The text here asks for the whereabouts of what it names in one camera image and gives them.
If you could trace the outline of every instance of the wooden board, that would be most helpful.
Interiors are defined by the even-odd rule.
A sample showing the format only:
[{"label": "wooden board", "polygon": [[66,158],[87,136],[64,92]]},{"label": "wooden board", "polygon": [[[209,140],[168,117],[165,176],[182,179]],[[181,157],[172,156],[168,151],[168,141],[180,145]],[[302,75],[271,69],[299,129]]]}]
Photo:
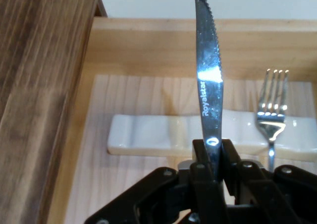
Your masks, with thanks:
[{"label": "wooden board", "polygon": [[[264,68],[317,82],[317,21],[216,20],[223,74],[262,79]],[[95,20],[85,62],[100,73],[194,77],[194,20]]]},{"label": "wooden board", "polygon": [[[261,82],[232,79],[263,79],[266,68],[285,68],[292,55],[297,62],[289,64],[291,80],[314,81],[316,78],[314,63],[317,60],[310,57],[317,48],[317,40],[310,39],[316,36],[316,22],[221,20],[216,24],[222,25],[219,30],[221,46],[232,46],[236,52],[243,44],[245,47],[245,50],[240,50],[240,57],[244,55],[246,67],[231,56],[231,49],[221,53],[223,61],[230,61],[230,57],[232,61],[230,65],[223,62],[225,108],[254,111]],[[115,112],[197,114],[198,101],[187,99],[196,93],[192,86],[195,76],[194,28],[192,20],[95,18],[49,223],[80,223],[154,168],[162,165],[175,167],[181,161],[179,158],[110,156],[106,152],[106,136],[111,116]],[[246,39],[249,38],[249,43],[253,43],[249,50],[257,51],[259,58],[265,62],[252,62],[254,58],[248,57],[248,44],[243,38],[235,43],[241,33]],[[269,58],[270,53],[267,51],[270,43],[266,39],[269,34],[266,33],[276,36],[276,39],[271,37],[271,40],[280,52],[287,52],[281,54],[281,60],[274,59],[278,54]],[[287,42],[292,42],[292,46],[286,46]],[[310,56],[299,52],[293,54],[294,50],[289,50],[291,47],[295,51],[297,47],[299,50],[308,48]],[[300,63],[301,59],[309,62]],[[292,99],[288,101],[290,114],[315,117],[313,104],[317,98],[316,88],[316,83],[312,86],[310,83],[292,82],[289,91]],[[307,101],[300,103],[300,107],[297,105],[302,100],[296,99],[298,94],[305,96],[301,99]],[[260,161],[267,164],[266,158]],[[313,163],[277,161],[277,165],[286,163],[317,173],[316,164]]]},{"label": "wooden board", "polygon": [[0,0],[0,223],[45,223],[98,0]]},{"label": "wooden board", "polygon": [[[96,77],[65,224],[83,223],[85,218],[155,168],[176,168],[181,160],[190,159],[114,156],[107,153],[106,144],[111,119],[116,113],[199,114],[196,84],[193,78]],[[262,81],[227,79],[224,84],[224,108],[256,111]],[[315,117],[311,83],[291,82],[288,95],[289,115]],[[267,157],[242,157],[260,160],[267,167]],[[276,159],[277,166],[282,164],[293,164],[317,173],[317,163]]]}]

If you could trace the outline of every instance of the steak knife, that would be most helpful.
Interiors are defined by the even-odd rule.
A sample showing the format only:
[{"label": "steak knife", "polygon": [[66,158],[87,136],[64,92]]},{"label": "steak knife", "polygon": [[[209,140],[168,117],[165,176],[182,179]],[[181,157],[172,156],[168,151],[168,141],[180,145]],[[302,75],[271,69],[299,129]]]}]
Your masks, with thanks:
[{"label": "steak knife", "polygon": [[223,79],[218,38],[211,9],[206,0],[196,5],[197,85],[203,138],[213,173],[219,178]]}]

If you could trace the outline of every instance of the fork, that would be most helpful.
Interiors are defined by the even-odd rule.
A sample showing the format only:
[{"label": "fork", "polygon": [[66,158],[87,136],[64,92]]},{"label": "fork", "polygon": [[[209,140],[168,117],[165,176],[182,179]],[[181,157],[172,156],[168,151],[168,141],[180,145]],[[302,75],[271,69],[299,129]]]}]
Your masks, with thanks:
[{"label": "fork", "polygon": [[259,106],[257,112],[258,129],[268,140],[268,169],[274,170],[276,137],[285,129],[286,91],[288,81],[288,70],[284,72],[283,84],[280,89],[283,70],[274,70],[269,91],[267,91],[270,69],[266,71],[264,83],[260,92]]}]

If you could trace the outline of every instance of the knife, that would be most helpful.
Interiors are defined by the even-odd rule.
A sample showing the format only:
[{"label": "knife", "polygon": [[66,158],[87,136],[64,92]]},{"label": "knife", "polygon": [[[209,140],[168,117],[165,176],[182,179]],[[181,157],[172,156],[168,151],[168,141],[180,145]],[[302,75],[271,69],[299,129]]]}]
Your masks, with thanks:
[{"label": "knife", "polygon": [[207,1],[195,0],[195,5],[197,85],[203,138],[214,176],[219,179],[223,79],[218,38]]}]

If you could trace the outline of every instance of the dark wooden board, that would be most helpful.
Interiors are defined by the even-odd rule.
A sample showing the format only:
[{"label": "dark wooden board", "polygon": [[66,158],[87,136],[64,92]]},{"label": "dark wooden board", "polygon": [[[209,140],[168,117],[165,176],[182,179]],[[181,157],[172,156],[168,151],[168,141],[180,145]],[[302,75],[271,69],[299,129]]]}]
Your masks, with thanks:
[{"label": "dark wooden board", "polygon": [[45,223],[101,0],[0,0],[0,223]]}]

